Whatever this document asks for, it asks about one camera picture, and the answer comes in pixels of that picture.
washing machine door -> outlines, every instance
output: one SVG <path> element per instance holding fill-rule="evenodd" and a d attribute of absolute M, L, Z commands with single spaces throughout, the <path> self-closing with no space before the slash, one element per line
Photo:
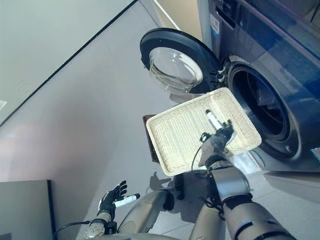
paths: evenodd
<path fill-rule="evenodd" d="M 217 87 L 219 60 L 205 44 L 185 32 L 152 29 L 142 37 L 140 51 L 152 79 L 172 94 L 202 94 Z"/>

door glass window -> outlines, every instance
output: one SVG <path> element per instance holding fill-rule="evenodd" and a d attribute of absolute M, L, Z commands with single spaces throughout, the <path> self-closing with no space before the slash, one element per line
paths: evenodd
<path fill-rule="evenodd" d="M 178 50 L 156 47 L 150 52 L 149 58 L 152 79 L 170 93 L 188 93 L 203 80 L 200 67 Z"/>

washing machine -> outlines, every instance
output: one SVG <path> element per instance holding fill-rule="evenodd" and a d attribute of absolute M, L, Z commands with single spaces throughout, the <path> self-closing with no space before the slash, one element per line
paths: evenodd
<path fill-rule="evenodd" d="M 156 28 L 141 39 L 141 60 L 177 96 L 228 87 L 261 135 L 251 153 L 263 170 L 320 172 L 319 4 L 283 2 L 210 1 L 212 49 Z"/>

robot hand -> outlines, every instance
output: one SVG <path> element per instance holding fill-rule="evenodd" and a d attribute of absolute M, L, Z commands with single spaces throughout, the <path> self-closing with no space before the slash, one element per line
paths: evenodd
<path fill-rule="evenodd" d="M 113 221 L 115 218 L 116 208 L 140 198 L 139 193 L 125 197 L 128 187 L 126 183 L 127 181 L 124 180 L 116 185 L 112 190 L 105 193 L 99 202 L 98 215 L 101 213 L 107 213 L 111 216 L 111 221 Z"/>
<path fill-rule="evenodd" d="M 215 134 L 204 132 L 200 138 L 203 142 L 201 149 L 202 155 L 199 161 L 199 167 L 211 166 L 212 163 L 221 160 L 227 160 L 225 156 L 225 147 L 235 138 L 236 132 L 230 120 L 220 123 L 210 110 L 206 110 L 209 122 L 216 129 Z"/>

woven basket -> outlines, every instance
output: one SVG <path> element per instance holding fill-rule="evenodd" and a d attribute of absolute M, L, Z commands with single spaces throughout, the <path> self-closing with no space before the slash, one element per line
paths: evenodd
<path fill-rule="evenodd" d="M 236 98 L 226 87 L 174 106 L 151 117 L 146 122 L 155 152 L 164 173 L 174 176 L 191 170 L 192 160 L 201 146 L 203 132 L 215 133 L 206 110 L 221 122 L 231 120 L 236 137 L 227 146 L 227 156 L 251 150 L 261 143 L 261 137 Z M 201 150 L 194 166 L 198 166 Z"/>

